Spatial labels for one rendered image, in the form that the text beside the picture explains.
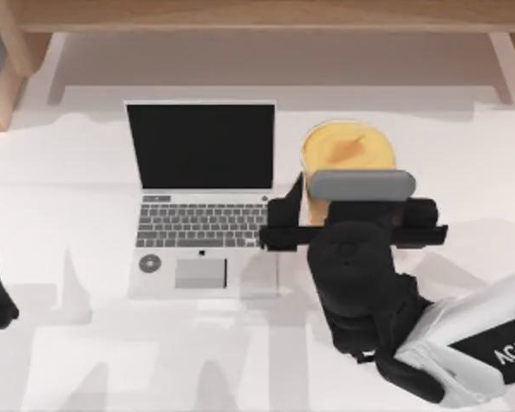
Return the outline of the wooden cabinet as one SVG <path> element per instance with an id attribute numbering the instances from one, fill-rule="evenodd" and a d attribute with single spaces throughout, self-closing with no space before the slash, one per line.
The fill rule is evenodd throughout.
<path id="1" fill-rule="evenodd" d="M 29 30 L 43 0 L 0 0 L 0 131 L 8 129 L 25 83 L 44 62 L 52 36 Z"/>

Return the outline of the yellow cup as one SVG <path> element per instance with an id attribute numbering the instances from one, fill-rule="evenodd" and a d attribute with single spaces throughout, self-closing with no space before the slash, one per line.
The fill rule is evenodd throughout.
<path id="1" fill-rule="evenodd" d="M 304 181 L 319 170 L 394 169 L 390 140 L 372 126 L 354 120 L 332 120 L 314 126 L 301 149 Z"/>

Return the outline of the silver open laptop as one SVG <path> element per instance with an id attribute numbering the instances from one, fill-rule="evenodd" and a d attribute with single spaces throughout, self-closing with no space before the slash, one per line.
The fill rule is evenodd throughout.
<path id="1" fill-rule="evenodd" d="M 252 299 L 278 292 L 258 233 L 273 192 L 272 102 L 129 101 L 141 185 L 133 300 Z"/>

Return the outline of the wooden desk shelf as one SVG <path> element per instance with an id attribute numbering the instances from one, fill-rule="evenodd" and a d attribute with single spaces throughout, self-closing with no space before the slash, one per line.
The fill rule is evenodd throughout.
<path id="1" fill-rule="evenodd" d="M 22 0 L 64 37 L 55 88 L 491 87 L 515 0 Z"/>

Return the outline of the pale grey rounded box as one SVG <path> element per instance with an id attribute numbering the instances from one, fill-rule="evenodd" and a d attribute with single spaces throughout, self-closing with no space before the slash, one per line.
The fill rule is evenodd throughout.
<path id="1" fill-rule="evenodd" d="M 307 183 L 318 200 L 347 202 L 402 202 L 415 192 L 416 180 L 404 170 L 320 170 Z"/>

